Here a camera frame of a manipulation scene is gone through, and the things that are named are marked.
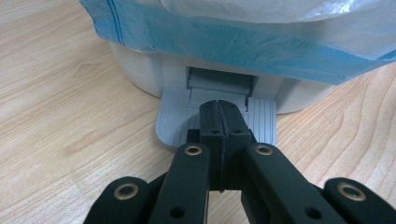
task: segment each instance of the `wooden table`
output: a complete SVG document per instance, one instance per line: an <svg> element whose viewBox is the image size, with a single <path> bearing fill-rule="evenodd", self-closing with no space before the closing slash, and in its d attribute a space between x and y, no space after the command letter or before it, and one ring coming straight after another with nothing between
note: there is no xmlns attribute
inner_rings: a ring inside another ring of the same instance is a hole
<svg viewBox="0 0 396 224"><path fill-rule="evenodd" d="M160 99L122 73L77 1L0 3L0 223L80 223L112 180L147 181L173 153ZM314 184L346 176L396 206L396 63L277 117L277 146ZM210 193L209 223L248 223L240 193Z"/></svg>

